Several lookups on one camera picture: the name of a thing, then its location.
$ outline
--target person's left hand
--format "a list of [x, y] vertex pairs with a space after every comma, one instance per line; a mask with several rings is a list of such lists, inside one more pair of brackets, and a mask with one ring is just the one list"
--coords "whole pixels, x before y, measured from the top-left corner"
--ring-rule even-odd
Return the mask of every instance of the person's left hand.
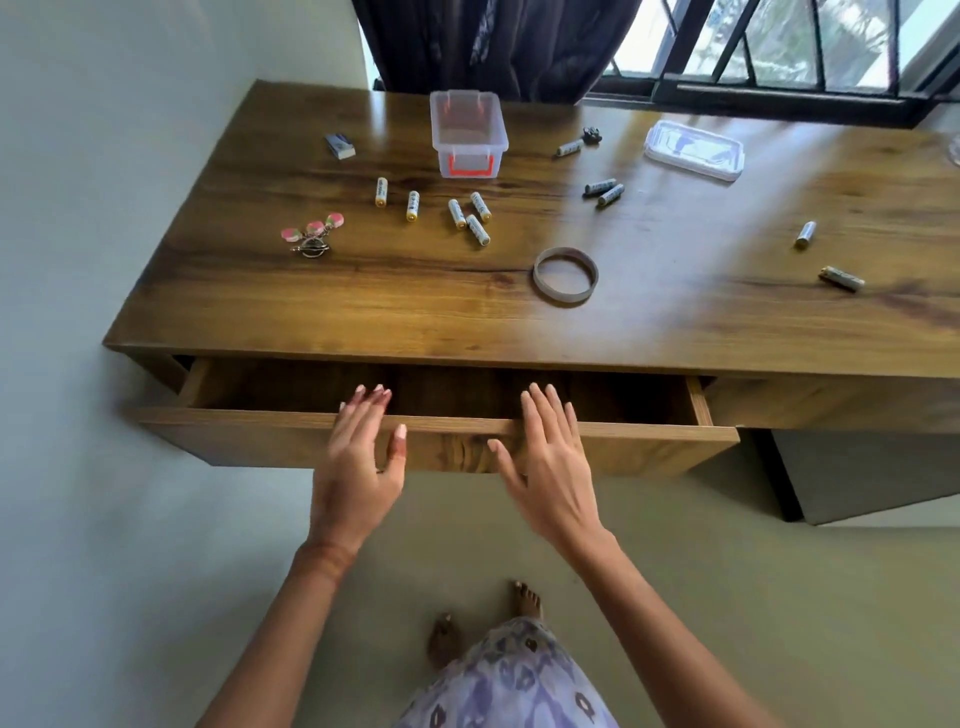
[[373, 461], [373, 443], [392, 392], [379, 384], [367, 396], [361, 384], [341, 403], [326, 447], [326, 462], [313, 472], [310, 533], [306, 546], [328, 546], [352, 559], [403, 490], [407, 427], [394, 430], [382, 473]]

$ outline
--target tape roll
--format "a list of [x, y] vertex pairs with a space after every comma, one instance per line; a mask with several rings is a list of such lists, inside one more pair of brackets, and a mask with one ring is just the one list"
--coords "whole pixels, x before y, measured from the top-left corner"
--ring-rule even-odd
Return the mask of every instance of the tape roll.
[[[589, 288], [585, 291], [580, 291], [579, 293], [564, 293], [563, 291], [558, 291], [556, 288], [548, 285], [547, 282], [540, 276], [540, 265], [545, 260], [555, 257], [565, 257], [570, 260], [576, 260], [578, 263], [582, 263], [589, 274]], [[533, 278], [534, 285], [538, 287], [544, 296], [547, 296], [554, 301], [559, 301], [560, 303], [579, 303], [580, 301], [586, 301], [590, 297], [590, 294], [593, 293], [593, 289], [597, 287], [597, 281], [600, 280], [600, 271], [597, 269], [597, 264], [593, 262], [593, 258], [583, 251], [577, 250], [576, 248], [566, 247], [548, 248], [538, 255], [536, 260], [534, 260]]]

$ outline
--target purple patterned clothing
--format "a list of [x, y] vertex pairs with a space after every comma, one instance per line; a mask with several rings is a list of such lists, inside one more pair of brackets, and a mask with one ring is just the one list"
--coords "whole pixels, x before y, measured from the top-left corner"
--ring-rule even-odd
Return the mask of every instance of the purple patterned clothing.
[[394, 728], [617, 728], [583, 671], [536, 619], [492, 629], [419, 693]]

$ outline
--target dark curtain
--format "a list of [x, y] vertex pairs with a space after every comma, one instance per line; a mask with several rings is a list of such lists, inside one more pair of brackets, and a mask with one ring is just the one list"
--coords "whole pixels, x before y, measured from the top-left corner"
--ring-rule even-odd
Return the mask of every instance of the dark curtain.
[[619, 48], [640, 0], [353, 0], [388, 91], [493, 91], [574, 104]]

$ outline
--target window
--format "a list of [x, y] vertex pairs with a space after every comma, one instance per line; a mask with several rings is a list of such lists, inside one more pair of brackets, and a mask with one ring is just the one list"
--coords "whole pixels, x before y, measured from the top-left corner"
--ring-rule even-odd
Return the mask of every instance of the window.
[[643, 0], [588, 98], [912, 127], [960, 82], [960, 0]]

